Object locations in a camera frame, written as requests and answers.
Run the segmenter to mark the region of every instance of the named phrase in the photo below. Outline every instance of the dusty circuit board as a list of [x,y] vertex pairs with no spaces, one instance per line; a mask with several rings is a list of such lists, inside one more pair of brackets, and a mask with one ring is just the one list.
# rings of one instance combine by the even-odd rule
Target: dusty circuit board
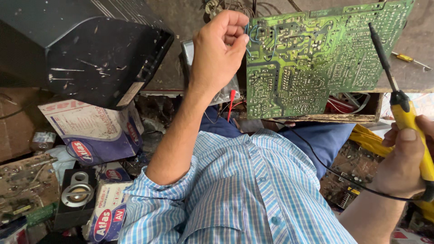
[[390,55],[413,4],[387,1],[250,19],[247,118],[323,113],[332,92],[374,89],[382,68],[368,23]]
[[351,140],[347,140],[334,159],[332,170],[351,179],[351,181],[346,181],[327,171],[319,181],[321,185],[319,192],[329,202],[346,209],[363,191],[355,182],[363,186],[371,183],[377,174],[379,163],[383,160],[383,157],[361,148]]
[[58,201],[54,161],[47,153],[0,166],[0,225]]

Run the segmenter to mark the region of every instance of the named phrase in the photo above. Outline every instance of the blue wire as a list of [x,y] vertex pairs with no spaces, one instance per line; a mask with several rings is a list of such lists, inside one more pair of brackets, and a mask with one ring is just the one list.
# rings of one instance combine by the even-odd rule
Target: blue wire
[[271,61],[273,59],[274,51],[276,50],[276,41],[277,41],[276,36],[277,36],[277,33],[274,33],[274,48],[273,48],[273,53],[271,54],[271,58],[269,60],[264,59],[267,62],[269,62],[269,61]]
[[[260,41],[258,41],[258,34],[259,34],[259,28],[258,28],[258,26],[259,26],[259,25],[254,25],[254,26],[252,27],[252,29],[250,30],[250,33],[249,33],[249,31],[248,31],[248,29],[249,29],[249,23],[250,23],[250,22],[248,22],[247,25],[244,27],[244,33],[249,35],[249,39],[250,39],[251,42],[254,42],[254,43],[261,43]],[[254,30],[255,28],[256,28],[256,36],[255,36],[255,39],[252,39],[252,32],[253,32],[253,30]],[[265,61],[269,62],[269,61],[271,61],[271,59],[273,59],[274,52],[276,51],[276,42],[277,42],[277,35],[276,35],[276,33],[274,33],[274,47],[273,47],[273,53],[271,54],[271,58],[270,58],[269,60],[264,59]],[[250,53],[248,47],[246,47],[246,51],[247,51],[247,53],[249,54],[249,57],[251,57],[252,54]]]
[[[247,29],[249,28],[249,23],[250,23],[250,21],[247,23],[247,25],[246,25],[246,27],[244,27],[244,34],[248,34],[247,32]],[[252,56],[252,54],[250,53],[250,51],[249,51],[249,44],[247,44],[246,45],[246,51],[247,51],[247,53],[249,54],[249,57],[251,57]]]
[[255,25],[255,26],[253,26],[252,27],[252,29],[250,30],[250,33],[249,33],[249,38],[250,38],[250,41],[252,41],[252,42],[254,42],[254,43],[261,43],[260,41],[258,41],[256,38],[255,38],[255,40],[253,40],[252,39],[252,32],[253,32],[253,30],[255,29],[255,28],[257,28],[258,27],[258,25]]

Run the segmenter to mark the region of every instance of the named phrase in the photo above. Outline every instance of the shirt sleeve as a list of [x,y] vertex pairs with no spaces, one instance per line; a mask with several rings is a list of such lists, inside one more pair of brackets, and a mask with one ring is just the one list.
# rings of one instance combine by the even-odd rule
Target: shirt sleeve
[[119,243],[177,243],[182,233],[176,228],[187,219],[183,200],[190,194],[196,172],[197,159],[191,159],[190,169],[178,182],[158,185],[145,175],[147,167],[133,184],[124,190],[130,194],[124,227]]

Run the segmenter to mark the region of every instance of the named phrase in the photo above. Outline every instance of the blue striped shirt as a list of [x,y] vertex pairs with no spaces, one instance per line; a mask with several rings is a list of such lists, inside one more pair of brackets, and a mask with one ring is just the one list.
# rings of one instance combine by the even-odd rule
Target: blue striped shirt
[[355,243],[319,193],[310,159],[270,130],[199,132],[190,170],[172,185],[144,171],[125,190],[119,243]]

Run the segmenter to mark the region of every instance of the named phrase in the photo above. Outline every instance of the yellow soldering iron handle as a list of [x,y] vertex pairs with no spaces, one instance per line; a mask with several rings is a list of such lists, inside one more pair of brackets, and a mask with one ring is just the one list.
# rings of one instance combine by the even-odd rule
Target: yellow soldering iron handle
[[405,112],[401,108],[401,105],[399,105],[399,104],[392,105],[390,108],[391,108],[393,116],[395,117],[396,124],[398,125],[398,128],[400,130],[405,129],[405,128],[412,128],[412,129],[415,129],[417,132],[419,132],[419,134],[422,138],[422,142],[425,146],[424,157],[423,157],[422,162],[419,166],[419,168],[421,169],[421,176],[422,176],[422,179],[424,179],[426,181],[431,181],[430,183],[432,183],[432,182],[434,182],[434,162],[431,158],[430,152],[429,152],[428,147],[427,147],[427,143],[425,141],[425,134],[421,129],[419,129],[419,127],[416,124],[416,116],[417,115],[416,115],[416,110],[414,108],[413,102],[408,101],[408,103],[410,105],[410,112]]

